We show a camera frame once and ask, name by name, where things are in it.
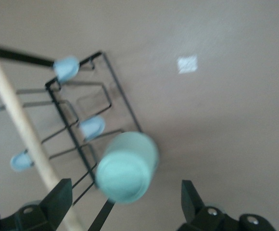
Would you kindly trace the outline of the mint green plastic cup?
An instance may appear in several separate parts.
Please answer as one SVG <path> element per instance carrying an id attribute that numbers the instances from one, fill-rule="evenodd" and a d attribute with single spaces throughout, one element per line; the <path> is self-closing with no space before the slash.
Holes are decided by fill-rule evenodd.
<path id="1" fill-rule="evenodd" d="M 142 132 L 115 136 L 96 171 L 99 189 L 113 203 L 130 204 L 148 190 L 159 165 L 156 143 Z"/>

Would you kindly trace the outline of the black wire cup holder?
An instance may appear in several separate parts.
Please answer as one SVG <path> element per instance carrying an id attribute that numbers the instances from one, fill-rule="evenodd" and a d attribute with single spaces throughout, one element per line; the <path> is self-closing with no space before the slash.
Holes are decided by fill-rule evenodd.
<path id="1" fill-rule="evenodd" d="M 91 178 L 91 186 L 95 186 L 99 161 L 93 143 L 126 131 L 121 125 L 107 128 L 103 119 L 107 112 L 114 107 L 126 108 L 132 119 L 130 128 L 141 129 L 106 53 L 98 51 L 82 61 L 73 56 L 51 60 L 0 46 L 0 59 L 45 66 L 55 72 L 54 78 L 41 89 L 15 90 L 0 65 L 0 111 L 6 110 L 9 113 L 26 145 L 25 151 L 13 158 L 13 163 L 35 167 L 49 192 L 62 180 L 51 164 L 55 155 L 47 154 L 44 148 L 47 139 L 38 137 L 26 113 L 28 107 L 54 106 L 63 127 L 51 134 L 51 138 L 63 132 L 68 133 L 73 143 L 72 151 L 81 158 L 87 170 L 86 175 Z M 104 106 L 87 114 L 81 112 L 76 106 L 82 105 L 86 96 L 71 102 L 69 97 L 62 95 L 65 88 L 73 87 L 83 87 L 86 90 L 97 88 L 101 92 Z M 72 197 L 72 205 L 61 222 L 68 231 L 84 231 L 74 210 L 76 203 L 77 199 Z"/>

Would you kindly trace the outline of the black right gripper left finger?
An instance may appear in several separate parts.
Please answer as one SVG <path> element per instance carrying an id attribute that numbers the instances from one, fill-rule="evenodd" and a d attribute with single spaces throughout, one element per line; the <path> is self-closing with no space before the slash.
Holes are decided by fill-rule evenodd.
<path id="1" fill-rule="evenodd" d="M 0 231 L 56 231 L 71 205 L 71 179 L 62 179 L 42 201 L 0 218 Z"/>

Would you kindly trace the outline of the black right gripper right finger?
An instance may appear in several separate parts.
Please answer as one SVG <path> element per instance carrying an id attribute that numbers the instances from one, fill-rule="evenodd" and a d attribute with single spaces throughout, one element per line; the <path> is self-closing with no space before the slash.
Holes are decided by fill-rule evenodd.
<path id="1" fill-rule="evenodd" d="M 277 231 L 256 214 L 242 214 L 238 220 L 215 206 L 205 205 L 190 180 L 181 183 L 181 207 L 186 219 L 178 231 Z"/>

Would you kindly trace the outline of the small translucent tape piece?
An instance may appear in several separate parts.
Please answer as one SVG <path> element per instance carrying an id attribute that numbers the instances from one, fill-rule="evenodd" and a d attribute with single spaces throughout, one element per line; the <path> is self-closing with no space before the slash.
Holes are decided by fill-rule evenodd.
<path id="1" fill-rule="evenodd" d="M 182 56 L 177 59 L 178 73 L 187 74 L 198 70 L 197 55 Z"/>

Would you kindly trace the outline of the brown table cover sheet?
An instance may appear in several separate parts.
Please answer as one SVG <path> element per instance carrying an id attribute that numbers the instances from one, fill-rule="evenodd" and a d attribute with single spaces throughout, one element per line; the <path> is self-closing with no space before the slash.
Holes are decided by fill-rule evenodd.
<path id="1" fill-rule="evenodd" d="M 102 231 L 176 231 L 182 180 L 279 231 L 279 0 L 0 0 L 0 44 L 50 58 L 107 53 L 160 165 Z M 197 55 L 179 74 L 177 59 Z"/>

